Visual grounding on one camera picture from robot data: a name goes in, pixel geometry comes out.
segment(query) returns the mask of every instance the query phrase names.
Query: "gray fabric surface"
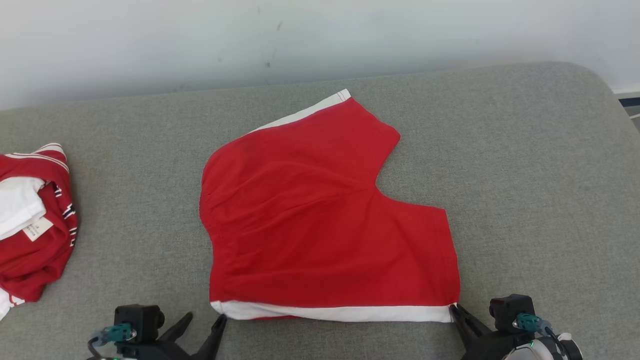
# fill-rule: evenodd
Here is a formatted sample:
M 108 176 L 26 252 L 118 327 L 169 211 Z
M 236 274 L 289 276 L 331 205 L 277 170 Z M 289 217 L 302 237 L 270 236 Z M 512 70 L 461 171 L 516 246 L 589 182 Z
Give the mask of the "gray fabric surface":
M 602 80 L 567 63 L 134 97 L 0 113 L 0 152 L 63 144 L 80 216 L 63 278 L 0 322 L 2 359 L 85 359 L 116 306 L 193 311 L 195 351 L 216 313 L 200 176 L 225 143 L 347 88 L 402 139 L 388 196 L 445 208 L 460 302 L 524 293 L 586 358 L 640 346 L 640 134 Z M 229 321 L 220 358 L 457 359 L 452 324 Z

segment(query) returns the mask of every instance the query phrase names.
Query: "care label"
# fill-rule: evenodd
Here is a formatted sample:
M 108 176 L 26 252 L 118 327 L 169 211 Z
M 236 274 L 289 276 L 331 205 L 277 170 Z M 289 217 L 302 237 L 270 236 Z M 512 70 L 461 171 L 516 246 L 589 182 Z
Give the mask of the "care label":
M 49 230 L 49 228 L 52 226 L 52 222 L 48 221 L 45 217 L 41 217 L 38 219 L 38 221 L 22 229 L 22 231 L 24 231 L 24 234 L 31 241 L 36 241 L 36 239 L 39 238 L 40 235 L 44 234 L 44 232 Z

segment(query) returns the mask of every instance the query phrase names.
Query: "red clothing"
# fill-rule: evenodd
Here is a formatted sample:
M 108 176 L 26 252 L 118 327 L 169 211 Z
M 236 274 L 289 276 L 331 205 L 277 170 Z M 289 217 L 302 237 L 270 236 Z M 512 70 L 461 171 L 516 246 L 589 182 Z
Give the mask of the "red clothing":
M 214 308 L 450 322 L 460 280 L 445 211 L 376 187 L 399 139 L 343 90 L 216 151 L 200 198 Z
M 24 231 L 0 240 L 0 292 L 12 305 L 37 301 L 44 286 L 60 278 L 74 246 L 77 217 L 73 207 L 67 159 L 59 144 L 31 154 L 0 155 L 0 181 L 35 177 L 45 181 L 38 192 L 52 226 L 32 240 Z

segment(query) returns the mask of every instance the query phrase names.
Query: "teal connector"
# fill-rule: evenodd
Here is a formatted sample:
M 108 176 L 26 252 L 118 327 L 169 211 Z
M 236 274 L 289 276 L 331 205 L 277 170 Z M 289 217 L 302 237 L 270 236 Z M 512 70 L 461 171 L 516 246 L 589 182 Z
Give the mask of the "teal connector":
M 97 340 L 93 343 L 97 347 L 101 347 L 110 342 L 128 341 L 136 337 L 136 331 L 131 328 L 129 323 L 121 323 L 119 325 L 105 327 L 102 330 L 93 333 L 93 338 Z
M 104 330 L 107 332 L 109 341 L 113 342 L 131 340 L 136 336 L 136 332 L 131 328 L 131 324 L 129 323 L 105 327 Z
M 553 331 L 551 323 L 548 321 L 531 314 L 521 313 L 516 316 L 516 320 L 513 321 L 513 327 L 522 329 L 529 332 L 537 332 L 542 336 L 549 336 L 547 328 Z

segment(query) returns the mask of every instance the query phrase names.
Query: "white fabric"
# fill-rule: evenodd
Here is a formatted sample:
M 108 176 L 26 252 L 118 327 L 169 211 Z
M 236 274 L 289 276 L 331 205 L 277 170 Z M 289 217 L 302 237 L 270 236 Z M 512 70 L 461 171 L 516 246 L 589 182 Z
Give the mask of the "white fabric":
M 236 320 L 297 316 L 341 322 L 453 322 L 449 306 L 291 307 L 236 300 L 212 301 L 211 306 Z
M 313 113 L 317 113 L 318 111 L 322 110 L 322 109 L 326 109 L 330 106 L 336 105 L 336 104 L 340 104 L 341 102 L 347 101 L 347 99 L 349 99 L 351 97 L 351 94 L 349 94 L 349 91 L 347 89 L 343 89 L 329 97 L 327 97 L 326 99 L 322 100 L 321 102 L 306 108 L 304 110 L 300 110 L 295 114 L 291 114 L 288 116 L 285 116 L 283 118 L 280 118 L 274 122 L 270 122 L 269 124 L 263 125 L 258 127 L 256 130 L 253 131 L 258 131 L 261 129 L 266 129 L 268 127 L 275 127 L 275 126 L 281 126 L 284 124 L 289 124 L 291 122 L 295 122 L 301 119 L 304 119 L 305 117 L 313 114 Z
M 4 316 L 9 312 L 9 309 L 11 309 L 15 305 L 20 305 L 22 303 L 24 303 L 24 300 L 18 299 L 15 296 L 11 296 L 9 295 L 9 293 L 0 288 L 0 320 L 2 320 Z
M 44 181 L 16 176 L 0 181 L 0 240 L 38 221 L 46 210 L 38 191 Z

